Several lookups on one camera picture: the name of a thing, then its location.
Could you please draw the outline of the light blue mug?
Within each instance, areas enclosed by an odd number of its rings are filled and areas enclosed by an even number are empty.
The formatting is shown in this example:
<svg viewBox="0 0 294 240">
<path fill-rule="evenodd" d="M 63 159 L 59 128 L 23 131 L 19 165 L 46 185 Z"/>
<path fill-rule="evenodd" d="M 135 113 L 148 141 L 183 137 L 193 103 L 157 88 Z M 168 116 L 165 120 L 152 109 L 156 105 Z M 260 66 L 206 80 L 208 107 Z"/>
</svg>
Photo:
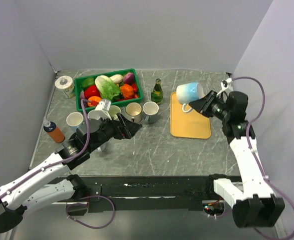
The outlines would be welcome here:
<svg viewBox="0 0 294 240">
<path fill-rule="evenodd" d="M 193 101 L 203 98 L 203 87 L 199 82 L 190 82 L 181 84 L 176 88 L 176 97 L 178 102 L 182 105 L 184 113 L 190 113 L 193 108 L 186 109 L 186 106 Z"/>
</svg>

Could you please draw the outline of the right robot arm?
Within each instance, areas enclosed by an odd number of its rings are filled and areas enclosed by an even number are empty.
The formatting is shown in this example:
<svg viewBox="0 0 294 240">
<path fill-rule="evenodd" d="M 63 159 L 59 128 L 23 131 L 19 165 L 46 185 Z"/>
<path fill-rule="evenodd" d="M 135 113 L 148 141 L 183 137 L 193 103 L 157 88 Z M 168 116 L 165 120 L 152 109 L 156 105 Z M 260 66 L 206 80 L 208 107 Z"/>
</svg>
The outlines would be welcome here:
<svg viewBox="0 0 294 240">
<path fill-rule="evenodd" d="M 248 96 L 242 92 L 232 91 L 227 100 L 222 100 L 213 90 L 189 103 L 204 117 L 216 117 L 222 121 L 223 133 L 235 155 L 242 180 L 243 189 L 240 190 L 228 177 L 213 174 L 205 193 L 213 200 L 220 196 L 230 205 L 237 227 L 272 227 L 284 210 L 285 203 L 282 198 L 276 197 L 263 178 L 255 133 L 245 119 L 247 105 Z"/>
</svg>

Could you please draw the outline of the cream ribbed mug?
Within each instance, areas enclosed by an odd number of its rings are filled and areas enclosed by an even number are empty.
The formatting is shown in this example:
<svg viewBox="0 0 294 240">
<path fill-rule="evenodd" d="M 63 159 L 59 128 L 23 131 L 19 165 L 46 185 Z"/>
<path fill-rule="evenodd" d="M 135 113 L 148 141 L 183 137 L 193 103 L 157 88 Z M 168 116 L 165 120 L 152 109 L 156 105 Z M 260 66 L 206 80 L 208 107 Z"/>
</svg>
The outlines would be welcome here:
<svg viewBox="0 0 294 240">
<path fill-rule="evenodd" d="M 132 102 L 125 107 L 125 117 L 133 123 L 139 123 L 142 119 L 142 107 L 139 103 Z"/>
</svg>

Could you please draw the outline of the grey printed mug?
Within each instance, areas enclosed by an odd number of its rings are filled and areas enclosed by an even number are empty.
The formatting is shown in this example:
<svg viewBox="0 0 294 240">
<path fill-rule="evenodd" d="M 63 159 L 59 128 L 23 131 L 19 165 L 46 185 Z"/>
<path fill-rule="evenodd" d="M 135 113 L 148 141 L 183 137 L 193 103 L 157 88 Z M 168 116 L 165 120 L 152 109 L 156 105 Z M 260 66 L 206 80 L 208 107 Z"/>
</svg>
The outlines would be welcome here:
<svg viewBox="0 0 294 240">
<path fill-rule="evenodd" d="M 89 119 L 94 119 L 94 120 L 99 120 L 103 117 L 103 112 L 101 110 L 91 110 L 88 114 L 87 117 Z"/>
</svg>

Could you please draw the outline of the dark grey blue mug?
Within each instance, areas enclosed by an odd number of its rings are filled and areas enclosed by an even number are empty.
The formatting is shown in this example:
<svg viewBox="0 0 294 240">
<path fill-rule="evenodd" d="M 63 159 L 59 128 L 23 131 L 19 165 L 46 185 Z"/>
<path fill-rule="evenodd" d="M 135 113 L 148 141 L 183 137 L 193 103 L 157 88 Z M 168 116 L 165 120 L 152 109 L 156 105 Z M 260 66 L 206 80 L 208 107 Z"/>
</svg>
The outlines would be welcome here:
<svg viewBox="0 0 294 240">
<path fill-rule="evenodd" d="M 146 102 L 142 110 L 145 115 L 145 122 L 148 124 L 153 124 L 159 119 L 159 105 L 153 101 Z"/>
</svg>

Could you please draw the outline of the green mug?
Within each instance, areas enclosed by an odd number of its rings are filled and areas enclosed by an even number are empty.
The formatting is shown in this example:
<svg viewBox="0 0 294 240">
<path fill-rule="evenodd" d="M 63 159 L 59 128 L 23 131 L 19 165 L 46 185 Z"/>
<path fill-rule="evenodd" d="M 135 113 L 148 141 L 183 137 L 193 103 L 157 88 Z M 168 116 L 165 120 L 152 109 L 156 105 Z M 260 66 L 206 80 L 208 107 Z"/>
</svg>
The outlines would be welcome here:
<svg viewBox="0 0 294 240">
<path fill-rule="evenodd" d="M 121 113 L 121 109 L 116 105 L 111 105 L 109 108 L 109 115 L 113 120 L 118 120 L 117 114 Z"/>
</svg>

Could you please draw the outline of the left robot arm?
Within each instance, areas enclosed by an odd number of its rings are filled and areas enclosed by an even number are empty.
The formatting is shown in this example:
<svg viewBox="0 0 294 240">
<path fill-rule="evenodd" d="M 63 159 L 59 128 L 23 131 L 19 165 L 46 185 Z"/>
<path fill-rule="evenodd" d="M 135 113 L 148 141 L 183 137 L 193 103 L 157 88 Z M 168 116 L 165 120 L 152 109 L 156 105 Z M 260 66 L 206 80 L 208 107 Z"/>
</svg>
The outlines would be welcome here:
<svg viewBox="0 0 294 240">
<path fill-rule="evenodd" d="M 41 164 L 0 186 L 0 234 L 15 228 L 25 215 L 51 203 L 84 198 L 86 187 L 77 175 L 70 175 L 56 185 L 46 185 L 88 160 L 90 154 L 109 139 L 131 139 L 142 127 L 120 113 L 117 117 L 117 120 L 86 119 L 69 140 Z"/>
</svg>

